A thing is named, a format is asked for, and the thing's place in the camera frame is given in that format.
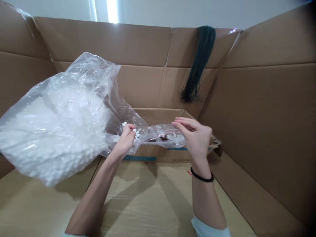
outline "black hair tie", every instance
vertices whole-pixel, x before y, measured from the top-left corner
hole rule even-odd
[[[212,177],[211,177],[210,179],[205,179],[205,178],[202,178],[202,177],[198,176],[196,173],[194,173],[192,167],[191,167],[191,173],[192,173],[197,179],[202,180],[203,182],[211,183],[211,182],[214,181],[214,175],[213,175],[212,172],[211,172]]]

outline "wrist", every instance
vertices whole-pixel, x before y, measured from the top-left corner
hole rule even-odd
[[[192,169],[200,177],[205,179],[210,179],[212,177],[206,156],[192,160]]]
[[[122,161],[124,157],[125,155],[122,152],[116,149],[113,149],[113,151],[109,154],[107,159],[114,160],[114,161]]]

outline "white sleeve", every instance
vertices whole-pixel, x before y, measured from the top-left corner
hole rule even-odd
[[[195,215],[191,220],[191,223],[198,237],[230,237],[228,227],[223,230],[214,229],[204,224]]]

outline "clear plastic bag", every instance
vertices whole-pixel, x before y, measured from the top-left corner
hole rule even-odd
[[[172,124],[157,124],[150,126],[144,145],[159,145],[164,148],[180,148],[185,145],[185,139],[180,130]]]
[[[0,119],[0,152],[22,174],[46,186],[107,156],[127,121],[141,129],[130,154],[147,137],[148,124],[118,94],[120,65],[83,53],[66,72],[31,88]]]

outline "right hand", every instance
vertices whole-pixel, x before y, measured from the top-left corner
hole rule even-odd
[[[171,124],[182,132],[193,160],[206,158],[212,136],[210,127],[190,118],[175,118]]]

